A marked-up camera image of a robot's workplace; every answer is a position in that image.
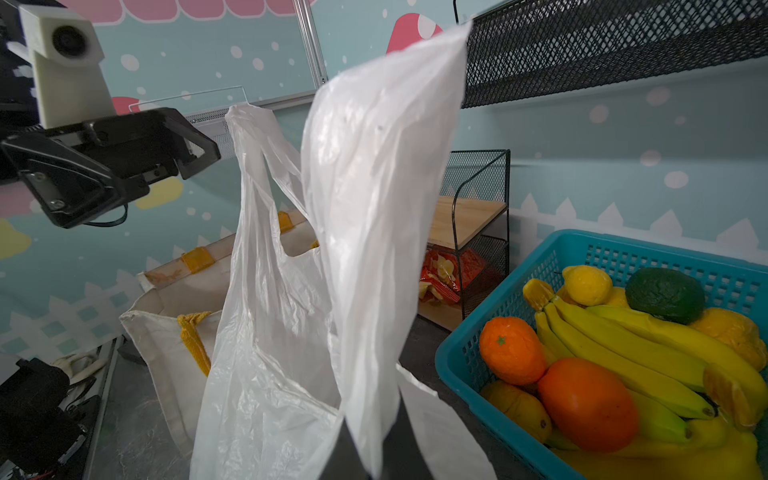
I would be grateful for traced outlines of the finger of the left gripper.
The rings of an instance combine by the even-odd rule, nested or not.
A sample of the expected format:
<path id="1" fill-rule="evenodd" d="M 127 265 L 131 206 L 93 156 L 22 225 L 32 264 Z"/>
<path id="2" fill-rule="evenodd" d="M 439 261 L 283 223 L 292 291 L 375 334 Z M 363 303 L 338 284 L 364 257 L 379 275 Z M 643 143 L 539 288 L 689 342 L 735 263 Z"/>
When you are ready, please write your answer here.
<path id="1" fill-rule="evenodd" d="M 195 128 L 176 109 L 162 109 L 163 125 L 170 132 L 171 156 L 183 179 L 189 179 L 221 159 L 218 144 Z"/>

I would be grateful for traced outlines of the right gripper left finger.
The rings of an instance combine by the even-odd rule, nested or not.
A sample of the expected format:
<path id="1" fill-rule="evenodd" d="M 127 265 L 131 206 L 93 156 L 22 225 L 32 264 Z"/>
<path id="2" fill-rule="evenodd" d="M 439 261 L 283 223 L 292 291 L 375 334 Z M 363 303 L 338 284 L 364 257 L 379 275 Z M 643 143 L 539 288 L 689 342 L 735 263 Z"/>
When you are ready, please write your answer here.
<path id="1" fill-rule="evenodd" d="M 343 421 L 334 448 L 319 476 L 319 480 L 368 479 L 369 474 L 359 458 L 346 421 Z"/>

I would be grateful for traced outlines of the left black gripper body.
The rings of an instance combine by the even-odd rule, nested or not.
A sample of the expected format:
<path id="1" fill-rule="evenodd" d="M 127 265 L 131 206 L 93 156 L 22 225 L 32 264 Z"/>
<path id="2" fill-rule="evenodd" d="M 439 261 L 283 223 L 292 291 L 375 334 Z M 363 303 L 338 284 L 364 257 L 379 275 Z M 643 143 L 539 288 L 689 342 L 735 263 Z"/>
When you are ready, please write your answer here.
<path id="1" fill-rule="evenodd" d="M 101 226 L 100 216 L 153 184 L 198 172 L 198 131 L 157 108 L 64 127 L 20 130 L 1 142 L 1 184 L 24 186 L 52 224 Z"/>

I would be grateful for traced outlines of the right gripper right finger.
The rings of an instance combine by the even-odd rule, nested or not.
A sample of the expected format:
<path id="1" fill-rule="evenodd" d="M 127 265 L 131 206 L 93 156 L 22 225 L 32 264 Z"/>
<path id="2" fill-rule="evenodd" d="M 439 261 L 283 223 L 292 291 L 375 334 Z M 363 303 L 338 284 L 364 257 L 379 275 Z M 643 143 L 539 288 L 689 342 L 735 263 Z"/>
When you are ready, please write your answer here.
<path id="1" fill-rule="evenodd" d="M 394 424 L 383 442 L 383 480 L 432 480 L 418 446 L 404 398 L 400 397 Z"/>

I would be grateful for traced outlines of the white canvas tote bag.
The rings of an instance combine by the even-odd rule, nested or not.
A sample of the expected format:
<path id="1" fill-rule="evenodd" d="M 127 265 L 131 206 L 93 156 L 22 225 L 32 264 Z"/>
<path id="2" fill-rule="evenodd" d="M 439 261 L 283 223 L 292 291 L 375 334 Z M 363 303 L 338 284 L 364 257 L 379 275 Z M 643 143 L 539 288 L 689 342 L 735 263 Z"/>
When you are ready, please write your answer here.
<path id="1" fill-rule="evenodd" d="M 246 218 L 208 246 L 212 264 L 175 260 L 121 321 L 146 361 L 171 436 L 190 456 L 198 433 L 231 441 L 256 429 L 265 446 L 287 398 L 327 413 L 339 391 L 328 349 L 331 301 L 310 222 Z"/>

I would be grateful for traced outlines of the white plastic grocery bag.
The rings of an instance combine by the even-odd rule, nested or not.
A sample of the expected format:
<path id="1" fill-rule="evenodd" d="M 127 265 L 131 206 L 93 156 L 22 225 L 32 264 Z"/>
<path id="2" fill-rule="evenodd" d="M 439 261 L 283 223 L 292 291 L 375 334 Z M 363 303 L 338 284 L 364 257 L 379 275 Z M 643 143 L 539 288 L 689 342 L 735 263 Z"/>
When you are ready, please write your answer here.
<path id="1" fill-rule="evenodd" d="M 327 413 L 287 398 L 265 446 L 256 429 L 195 438 L 194 479 L 319 479 L 346 421 L 369 479 L 404 398 L 433 479 L 491 479 L 494 468 L 455 412 L 399 361 L 419 302 L 428 234 L 464 97 L 471 24 L 347 70 L 315 94 L 302 145 L 272 111 L 233 106 L 226 122 L 246 218 L 299 212 L 315 234 L 331 301 L 328 349 L 339 397 Z"/>

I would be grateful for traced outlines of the orange fruit left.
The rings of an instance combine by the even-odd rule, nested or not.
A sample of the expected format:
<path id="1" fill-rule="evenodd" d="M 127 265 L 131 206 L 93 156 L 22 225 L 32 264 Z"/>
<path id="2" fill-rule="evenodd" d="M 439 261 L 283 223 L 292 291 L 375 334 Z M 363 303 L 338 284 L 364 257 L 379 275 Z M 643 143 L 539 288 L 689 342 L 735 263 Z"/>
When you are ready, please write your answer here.
<path id="1" fill-rule="evenodd" d="M 517 317 L 495 317 L 479 338 L 479 351 L 500 380 L 522 386 L 536 383 L 547 370 L 543 346 L 533 328 Z"/>

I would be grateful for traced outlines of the orange fruit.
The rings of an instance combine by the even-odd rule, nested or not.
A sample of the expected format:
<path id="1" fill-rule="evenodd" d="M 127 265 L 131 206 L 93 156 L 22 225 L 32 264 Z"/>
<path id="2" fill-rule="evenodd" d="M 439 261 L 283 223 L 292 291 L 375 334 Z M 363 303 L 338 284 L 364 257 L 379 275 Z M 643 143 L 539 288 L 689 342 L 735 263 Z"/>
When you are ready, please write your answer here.
<path id="1" fill-rule="evenodd" d="M 560 359 L 537 387 L 554 425 L 581 450 L 612 453 L 638 434 L 639 414 L 628 389 L 602 366 L 581 358 Z"/>
<path id="2" fill-rule="evenodd" d="M 517 317 L 495 317 L 479 338 L 479 351 L 500 380 L 522 386 L 536 383 L 547 370 L 543 346 L 533 328 Z"/>

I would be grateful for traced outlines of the red snack bag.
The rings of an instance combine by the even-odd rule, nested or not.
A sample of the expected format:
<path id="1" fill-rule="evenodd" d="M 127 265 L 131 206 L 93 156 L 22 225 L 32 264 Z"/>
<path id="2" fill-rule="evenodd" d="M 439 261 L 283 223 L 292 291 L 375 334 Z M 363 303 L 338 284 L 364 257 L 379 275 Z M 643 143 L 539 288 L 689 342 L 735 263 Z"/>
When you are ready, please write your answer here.
<path id="1" fill-rule="evenodd" d="M 456 304 L 462 292 L 485 269 L 487 262 L 474 250 L 466 250 L 460 261 L 450 253 L 428 249 L 421 268 L 419 300 Z"/>

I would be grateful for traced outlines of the orange fruit right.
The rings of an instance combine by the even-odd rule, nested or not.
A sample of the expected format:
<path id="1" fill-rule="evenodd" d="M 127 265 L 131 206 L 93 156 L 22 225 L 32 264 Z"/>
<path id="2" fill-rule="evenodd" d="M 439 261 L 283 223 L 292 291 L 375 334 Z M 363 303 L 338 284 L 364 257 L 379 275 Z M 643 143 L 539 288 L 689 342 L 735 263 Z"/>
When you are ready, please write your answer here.
<path id="1" fill-rule="evenodd" d="M 537 387 L 554 425 L 581 450 L 612 453 L 638 434 L 639 414 L 628 389 L 602 366 L 581 358 L 560 359 Z"/>

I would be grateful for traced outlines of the yellow lemon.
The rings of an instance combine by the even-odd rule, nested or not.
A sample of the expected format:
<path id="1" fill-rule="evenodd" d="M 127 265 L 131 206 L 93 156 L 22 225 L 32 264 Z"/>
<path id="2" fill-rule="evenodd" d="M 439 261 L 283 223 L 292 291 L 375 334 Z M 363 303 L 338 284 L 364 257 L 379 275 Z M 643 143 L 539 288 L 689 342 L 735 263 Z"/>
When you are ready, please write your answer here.
<path id="1" fill-rule="evenodd" d="M 613 289 L 610 276 L 597 267 L 569 266 L 563 270 L 562 275 L 568 296 L 583 306 L 603 304 Z"/>

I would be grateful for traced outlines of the yellow banana bunch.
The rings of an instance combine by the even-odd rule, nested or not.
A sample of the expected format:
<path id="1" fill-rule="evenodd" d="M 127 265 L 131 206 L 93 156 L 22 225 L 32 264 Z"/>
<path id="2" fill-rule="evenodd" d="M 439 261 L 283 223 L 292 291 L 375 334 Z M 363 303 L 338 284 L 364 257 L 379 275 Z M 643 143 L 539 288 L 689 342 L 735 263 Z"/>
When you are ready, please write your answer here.
<path id="1" fill-rule="evenodd" d="M 639 414 L 621 450 L 579 449 L 562 432 L 556 454 L 589 479 L 759 479 L 755 427 L 767 409 L 760 371 L 692 327 L 627 308 L 584 308 L 532 279 L 523 289 L 554 362 L 581 358 L 614 373 Z"/>

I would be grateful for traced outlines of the green avocado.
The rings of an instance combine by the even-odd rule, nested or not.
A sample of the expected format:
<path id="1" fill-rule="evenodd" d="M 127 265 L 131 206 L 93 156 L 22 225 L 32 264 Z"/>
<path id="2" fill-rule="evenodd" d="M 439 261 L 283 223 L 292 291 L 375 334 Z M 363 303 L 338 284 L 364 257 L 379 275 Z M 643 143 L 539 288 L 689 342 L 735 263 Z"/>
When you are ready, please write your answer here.
<path id="1" fill-rule="evenodd" d="M 700 282 L 672 269 L 638 270 L 629 278 L 625 295 L 631 309 L 684 325 L 700 318 L 706 308 Z"/>

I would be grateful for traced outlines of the teal plastic fruit basket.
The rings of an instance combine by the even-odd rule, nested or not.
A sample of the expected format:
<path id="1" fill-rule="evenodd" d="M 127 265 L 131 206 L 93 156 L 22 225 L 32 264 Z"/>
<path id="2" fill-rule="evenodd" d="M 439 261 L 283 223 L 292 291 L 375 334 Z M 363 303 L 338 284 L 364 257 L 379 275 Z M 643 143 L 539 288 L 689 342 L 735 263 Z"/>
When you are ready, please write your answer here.
<path id="1" fill-rule="evenodd" d="M 544 479 L 763 479 L 767 373 L 691 327 L 767 333 L 767 270 L 550 235 L 441 344 L 442 381 Z"/>

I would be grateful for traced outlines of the black mesh wall basket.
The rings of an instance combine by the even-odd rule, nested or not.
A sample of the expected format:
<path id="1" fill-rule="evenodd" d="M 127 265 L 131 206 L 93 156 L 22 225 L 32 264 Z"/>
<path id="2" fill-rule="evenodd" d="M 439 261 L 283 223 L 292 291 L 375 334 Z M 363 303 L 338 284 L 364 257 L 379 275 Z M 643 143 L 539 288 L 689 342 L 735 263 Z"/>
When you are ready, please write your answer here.
<path id="1" fill-rule="evenodd" d="M 767 3 L 504 1 L 473 20 L 463 108 L 758 59 Z"/>

